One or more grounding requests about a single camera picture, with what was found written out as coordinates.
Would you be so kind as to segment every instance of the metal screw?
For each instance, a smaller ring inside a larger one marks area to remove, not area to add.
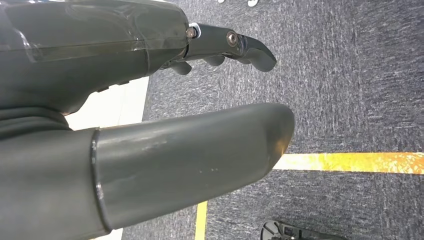
[[[192,28],[192,27],[187,28],[187,30],[185,31],[185,33],[186,33],[187,37],[189,37],[191,39],[194,39],[196,37],[196,35],[197,35],[196,30],[194,28]]]
[[[233,31],[229,31],[226,35],[226,41],[228,42],[228,45],[230,45],[230,47],[235,47],[237,45],[237,33],[233,32]]]

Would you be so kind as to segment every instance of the yellow tape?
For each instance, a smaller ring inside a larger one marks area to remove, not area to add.
[[[206,215],[208,214],[208,202],[204,201],[197,205],[195,240],[205,240]]]
[[[424,174],[424,153],[285,154],[274,166],[274,169]]]

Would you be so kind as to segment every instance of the black base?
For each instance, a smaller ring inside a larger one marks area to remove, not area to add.
[[[269,220],[262,225],[260,240],[346,240],[346,238]]]

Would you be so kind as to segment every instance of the robotic hand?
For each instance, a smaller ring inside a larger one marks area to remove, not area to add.
[[[0,0],[2,237],[90,239],[265,176],[294,130],[281,104],[79,131],[64,118],[111,85],[225,58],[276,64],[260,41],[167,2]]]

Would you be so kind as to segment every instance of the gray carpet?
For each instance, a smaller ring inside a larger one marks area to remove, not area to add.
[[[173,2],[191,22],[261,40],[278,64],[262,73],[231,60],[219,67],[195,61],[187,76],[157,72],[149,80],[144,120],[283,103],[296,117],[289,153],[422,152],[422,1]],[[273,171],[210,201],[206,239],[257,239],[268,217],[352,240],[422,239],[422,180]],[[126,228],[123,239],[192,240],[195,212],[191,207]]]

